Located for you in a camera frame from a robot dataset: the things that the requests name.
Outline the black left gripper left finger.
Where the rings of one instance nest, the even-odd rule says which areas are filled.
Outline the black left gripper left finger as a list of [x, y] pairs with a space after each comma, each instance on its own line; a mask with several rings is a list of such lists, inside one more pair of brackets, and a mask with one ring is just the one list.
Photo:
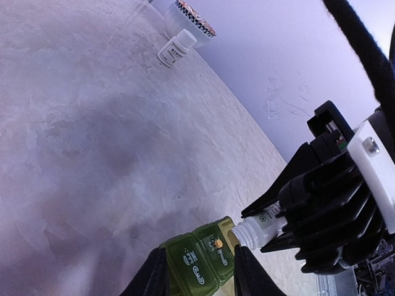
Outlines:
[[170, 295], [170, 276], [164, 248], [153, 249], [120, 296]]

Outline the green weekly pill organizer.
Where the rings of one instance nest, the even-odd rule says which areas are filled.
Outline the green weekly pill organizer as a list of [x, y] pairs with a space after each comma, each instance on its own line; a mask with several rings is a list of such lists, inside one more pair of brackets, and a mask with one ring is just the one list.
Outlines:
[[[160, 245], [166, 249], [170, 295], [214, 295], [233, 276], [234, 249], [228, 232], [233, 220], [225, 216]], [[215, 240], [223, 242], [222, 248]]]

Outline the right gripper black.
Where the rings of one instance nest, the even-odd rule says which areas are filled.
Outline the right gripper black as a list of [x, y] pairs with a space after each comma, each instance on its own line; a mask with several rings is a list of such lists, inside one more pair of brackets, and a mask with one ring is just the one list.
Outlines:
[[290, 180], [339, 155], [354, 135], [332, 101], [317, 107], [307, 126], [314, 139], [298, 148], [269, 189], [241, 212], [242, 218], [258, 214], [278, 201], [279, 192]]

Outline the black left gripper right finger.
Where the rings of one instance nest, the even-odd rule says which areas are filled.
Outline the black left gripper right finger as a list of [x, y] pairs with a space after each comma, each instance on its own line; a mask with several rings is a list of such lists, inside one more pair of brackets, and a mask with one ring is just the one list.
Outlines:
[[238, 296], [285, 296], [253, 253], [247, 247], [240, 245], [235, 247], [234, 285], [235, 295]]

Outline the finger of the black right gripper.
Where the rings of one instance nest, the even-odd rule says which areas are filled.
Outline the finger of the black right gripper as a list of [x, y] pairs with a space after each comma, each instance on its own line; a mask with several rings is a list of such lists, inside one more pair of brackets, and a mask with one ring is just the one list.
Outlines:
[[294, 240], [294, 234], [287, 232], [271, 240], [260, 251], [262, 253], [270, 253], [295, 248], [298, 248], [298, 243]]

